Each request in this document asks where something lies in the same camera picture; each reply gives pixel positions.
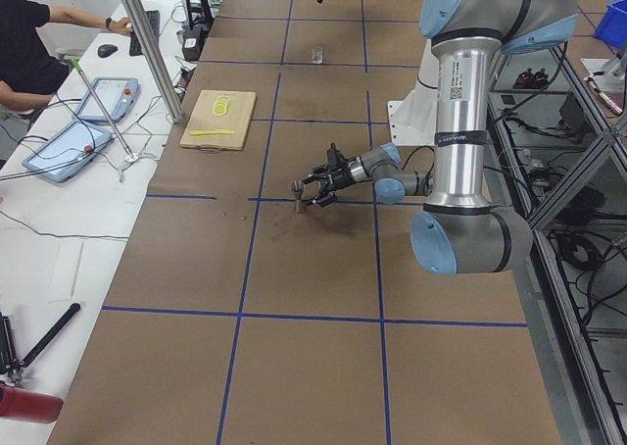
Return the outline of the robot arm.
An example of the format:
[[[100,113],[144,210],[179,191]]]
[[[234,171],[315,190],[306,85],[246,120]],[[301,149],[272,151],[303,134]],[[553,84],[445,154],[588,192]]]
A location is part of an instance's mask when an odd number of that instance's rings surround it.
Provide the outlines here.
[[[338,190],[362,181],[373,183],[384,204],[422,195],[410,243],[425,270],[505,272],[521,264],[532,245],[528,223],[482,193],[490,66],[496,53],[530,53],[568,41],[577,5],[577,0],[424,0],[420,30],[439,66],[433,171],[403,170],[391,143],[354,158],[330,148],[326,163],[308,176],[319,188],[313,202],[327,206]]]

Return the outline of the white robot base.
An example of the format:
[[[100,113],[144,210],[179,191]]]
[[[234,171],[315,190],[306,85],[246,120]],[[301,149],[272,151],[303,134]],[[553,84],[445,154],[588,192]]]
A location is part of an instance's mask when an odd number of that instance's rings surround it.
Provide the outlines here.
[[[395,145],[434,144],[438,78],[439,62],[431,52],[431,40],[427,39],[414,89],[403,101],[388,102],[390,133]]]

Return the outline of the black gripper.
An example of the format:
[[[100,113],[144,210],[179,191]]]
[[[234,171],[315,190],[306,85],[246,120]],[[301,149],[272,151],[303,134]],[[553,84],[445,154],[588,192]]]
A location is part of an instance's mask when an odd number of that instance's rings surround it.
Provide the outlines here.
[[[354,184],[350,168],[346,165],[331,166],[327,164],[325,168],[316,168],[302,180],[302,183],[311,184],[315,181],[324,181],[322,185],[323,189],[314,197],[303,200],[303,204],[306,207],[312,205],[326,207],[331,205],[336,201],[334,191],[347,188]]]

